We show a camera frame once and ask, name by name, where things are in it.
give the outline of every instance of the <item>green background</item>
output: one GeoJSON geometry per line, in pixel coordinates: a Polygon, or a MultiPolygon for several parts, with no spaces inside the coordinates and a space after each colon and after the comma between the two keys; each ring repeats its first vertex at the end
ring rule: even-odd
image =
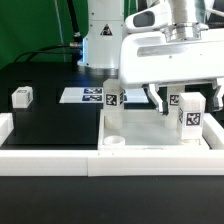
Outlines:
{"type": "MultiPolygon", "coordinates": [[[[125,0],[125,17],[128,14],[125,0]]],[[[73,41],[66,0],[57,0],[64,43],[73,41]]],[[[73,0],[82,36],[88,32],[87,0],[73,0]]],[[[135,11],[131,1],[130,12],[135,11]]],[[[0,1],[0,69],[28,51],[61,44],[54,0],[1,0],[0,1]]],[[[64,61],[62,55],[38,55],[34,61],[64,61]]]]}

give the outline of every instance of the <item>white robot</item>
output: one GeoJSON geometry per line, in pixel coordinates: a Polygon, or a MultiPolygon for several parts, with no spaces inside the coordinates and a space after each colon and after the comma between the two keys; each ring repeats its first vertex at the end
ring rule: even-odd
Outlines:
{"type": "Polygon", "coordinates": [[[78,69],[117,75],[124,24],[124,0],[88,0],[89,29],[78,69]]]}
{"type": "Polygon", "coordinates": [[[147,1],[148,9],[126,19],[127,37],[120,54],[119,79],[124,89],[148,88],[161,114],[168,105],[159,87],[212,83],[213,110],[223,109],[224,29],[209,30],[206,7],[212,1],[147,1]]]}

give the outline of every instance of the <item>black cable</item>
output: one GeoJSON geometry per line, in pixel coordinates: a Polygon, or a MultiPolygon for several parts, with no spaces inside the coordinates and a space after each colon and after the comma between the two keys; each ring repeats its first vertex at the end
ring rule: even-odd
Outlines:
{"type": "Polygon", "coordinates": [[[30,52],[25,52],[23,54],[20,54],[15,60],[14,63],[16,63],[21,57],[28,55],[28,54],[73,54],[72,52],[50,52],[50,51],[30,51],[30,52]]]}
{"type": "Polygon", "coordinates": [[[58,49],[58,48],[67,48],[70,47],[69,45],[54,45],[50,47],[43,47],[39,50],[37,50],[35,53],[32,53],[27,59],[26,62],[29,62],[33,57],[35,57],[38,53],[38,51],[48,51],[48,50],[53,50],[53,49],[58,49]]]}
{"type": "Polygon", "coordinates": [[[82,42],[82,36],[79,32],[79,25],[78,25],[76,13],[75,13],[73,0],[67,0],[67,5],[68,5],[68,10],[69,10],[69,14],[70,14],[71,23],[72,23],[72,28],[73,28],[73,31],[75,33],[74,41],[75,42],[82,42]]]}

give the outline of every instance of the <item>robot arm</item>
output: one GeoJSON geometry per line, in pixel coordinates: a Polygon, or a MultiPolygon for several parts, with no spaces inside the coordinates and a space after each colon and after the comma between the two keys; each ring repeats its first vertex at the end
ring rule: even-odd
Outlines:
{"type": "Polygon", "coordinates": [[[224,68],[220,55],[224,29],[208,30],[206,14],[204,0],[167,0],[128,18],[127,30],[133,34],[124,39],[121,47],[122,87],[147,85],[148,96],[158,111],[167,114],[157,93],[159,87],[211,83],[216,89],[213,110],[223,109],[224,68]],[[135,20],[145,17],[145,26],[138,27],[135,20]]]}

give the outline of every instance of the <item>black table surface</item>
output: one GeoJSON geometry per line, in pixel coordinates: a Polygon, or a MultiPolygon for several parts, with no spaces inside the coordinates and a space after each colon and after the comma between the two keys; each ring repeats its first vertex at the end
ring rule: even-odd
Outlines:
{"type": "MultiPolygon", "coordinates": [[[[5,67],[0,110],[13,112],[16,122],[3,149],[52,141],[72,147],[85,141],[94,149],[102,105],[61,105],[58,100],[64,87],[102,86],[104,78],[74,73],[69,64],[5,67]],[[34,102],[28,110],[14,111],[9,96],[24,85],[34,88],[34,102]]],[[[0,177],[0,223],[223,224],[223,189],[223,176],[0,177]]]]}
{"type": "Polygon", "coordinates": [[[60,104],[65,87],[102,87],[107,76],[73,72],[65,63],[15,63],[0,72],[0,113],[12,112],[14,131],[3,149],[96,149],[102,104],[60,104]],[[33,88],[27,109],[13,109],[11,94],[33,88]]]}

